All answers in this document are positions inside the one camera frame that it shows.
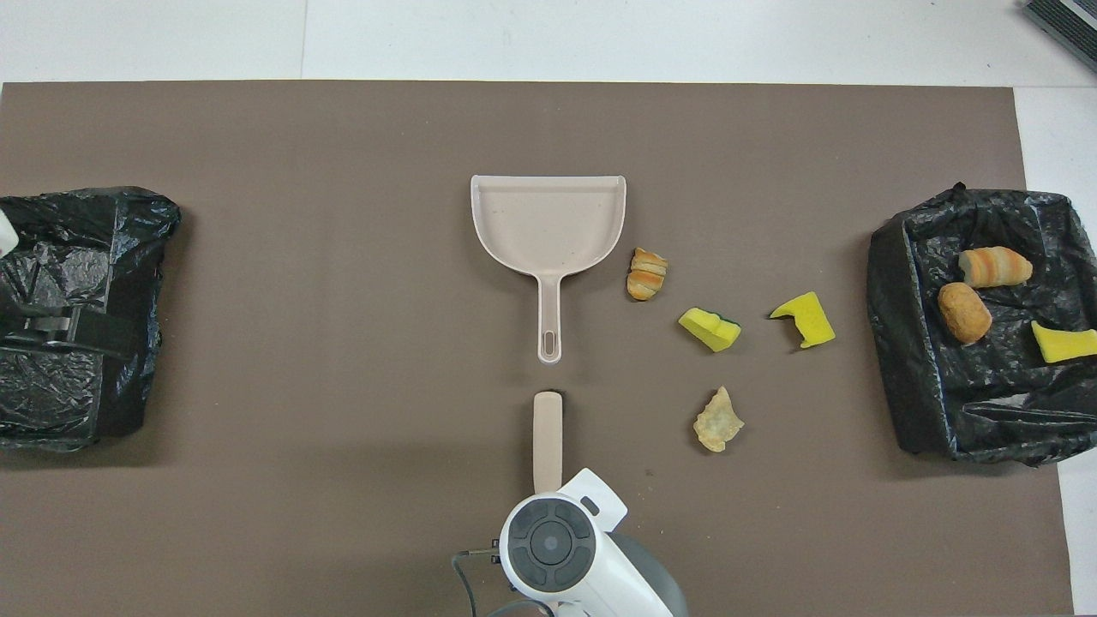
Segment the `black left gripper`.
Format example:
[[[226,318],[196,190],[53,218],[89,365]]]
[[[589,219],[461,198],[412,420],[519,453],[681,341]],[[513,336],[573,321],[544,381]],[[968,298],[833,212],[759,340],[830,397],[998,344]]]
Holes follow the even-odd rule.
[[[86,306],[5,308],[1,332],[3,348],[11,350],[102,356],[135,354],[135,334],[129,321]]]

